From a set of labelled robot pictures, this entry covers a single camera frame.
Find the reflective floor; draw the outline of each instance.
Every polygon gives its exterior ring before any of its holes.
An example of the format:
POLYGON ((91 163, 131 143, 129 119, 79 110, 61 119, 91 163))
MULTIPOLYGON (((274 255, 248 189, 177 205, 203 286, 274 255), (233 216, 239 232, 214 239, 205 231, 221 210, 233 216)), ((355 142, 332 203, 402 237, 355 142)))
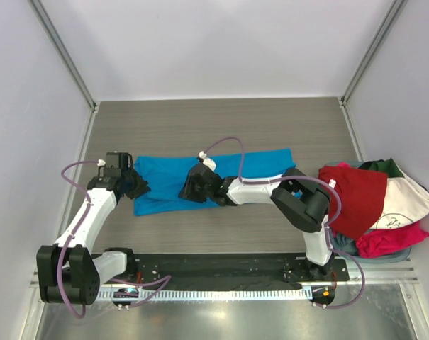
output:
MULTIPOLYGON (((335 304, 351 300, 359 286, 340 286, 335 304)), ((268 340, 416 339, 398 285, 369 285, 341 310, 307 301, 150 303, 131 311, 91 306, 83 320, 62 305, 46 305, 37 339, 268 340)))

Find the dark green fabric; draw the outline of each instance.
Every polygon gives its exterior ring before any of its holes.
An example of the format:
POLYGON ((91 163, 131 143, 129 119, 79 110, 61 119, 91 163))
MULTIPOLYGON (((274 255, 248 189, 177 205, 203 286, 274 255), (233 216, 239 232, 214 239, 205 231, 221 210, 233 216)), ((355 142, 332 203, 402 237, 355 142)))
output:
POLYGON ((390 179, 393 179, 395 177, 404 177, 399 167, 397 166, 397 163, 394 162, 392 158, 388 159, 387 161, 384 161, 383 159, 371 162, 366 161, 365 163, 363 163, 363 165, 359 167, 359 169, 384 172, 390 179))

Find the white backdrop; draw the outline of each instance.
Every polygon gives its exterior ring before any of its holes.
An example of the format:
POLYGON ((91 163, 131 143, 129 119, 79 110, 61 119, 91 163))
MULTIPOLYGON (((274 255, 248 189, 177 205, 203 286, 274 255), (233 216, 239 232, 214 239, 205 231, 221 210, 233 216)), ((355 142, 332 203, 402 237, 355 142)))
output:
MULTIPOLYGON (((393 157, 429 190, 429 0, 405 5, 350 108, 366 158, 393 157)), ((429 238, 411 260, 429 302, 429 238)))
POLYGON ((43 0, 96 100, 339 96, 391 0, 43 0))
POLYGON ((0 339, 18 339, 36 252, 52 244, 89 108, 24 0, 0 0, 0 339))

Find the laundry basket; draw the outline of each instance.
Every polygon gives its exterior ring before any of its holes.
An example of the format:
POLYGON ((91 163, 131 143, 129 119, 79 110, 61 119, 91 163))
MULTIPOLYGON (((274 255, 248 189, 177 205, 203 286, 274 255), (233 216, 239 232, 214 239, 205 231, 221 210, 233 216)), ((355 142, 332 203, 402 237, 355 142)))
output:
MULTIPOLYGON (((337 166, 340 162, 334 161, 332 163, 326 164, 327 166, 337 166)), ((361 166, 362 162, 358 161, 346 161, 345 163, 349 164, 352 167, 358 168, 361 166)), ((330 239, 333 243, 334 249, 342 250, 342 247, 338 244, 337 240, 334 238, 332 231, 329 230, 330 233, 330 239)), ((406 248, 404 250, 396 251, 392 254, 383 255, 380 257, 376 257, 374 259, 364 259, 360 256, 354 256, 355 259, 357 259, 358 262, 363 264, 394 264, 396 262, 404 261, 410 254, 411 248, 406 248)))

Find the blue cloth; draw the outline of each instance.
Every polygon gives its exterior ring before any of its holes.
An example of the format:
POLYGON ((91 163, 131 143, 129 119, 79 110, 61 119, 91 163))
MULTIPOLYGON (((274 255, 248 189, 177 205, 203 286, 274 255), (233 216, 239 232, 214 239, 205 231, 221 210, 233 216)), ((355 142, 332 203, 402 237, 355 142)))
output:
MULTIPOLYGON (((212 159, 216 162, 216 173, 220 177, 238 175, 241 154, 212 156, 212 159)), ((218 204, 211 200, 197 203, 178 197, 189 170, 197 162, 196 157, 138 157, 134 164, 135 169, 148 182, 151 191, 135 200, 134 215, 144 216, 165 211, 218 207, 218 204)), ((245 155, 243 177, 276 176, 295 166, 290 149, 248 152, 245 155)))

